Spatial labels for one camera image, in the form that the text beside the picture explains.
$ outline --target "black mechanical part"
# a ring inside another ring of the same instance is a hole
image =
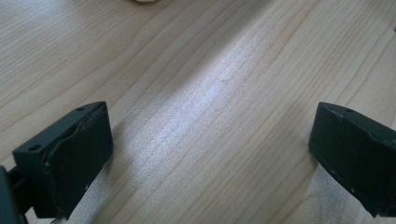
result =
[[[373,216],[396,216],[396,132],[340,105],[319,103],[309,147]]]
[[[0,193],[9,200],[1,200],[1,213],[4,206],[23,217],[33,206],[37,217],[69,218],[112,150],[106,102],[71,111],[16,148],[17,166],[7,175],[2,167]],[[0,223],[17,220],[14,213]]]

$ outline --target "tabletop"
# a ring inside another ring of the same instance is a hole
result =
[[[396,128],[394,0],[4,0],[0,162],[106,101],[114,154],[66,223],[394,223],[308,150],[318,102]],[[50,223],[27,214],[31,223]]]

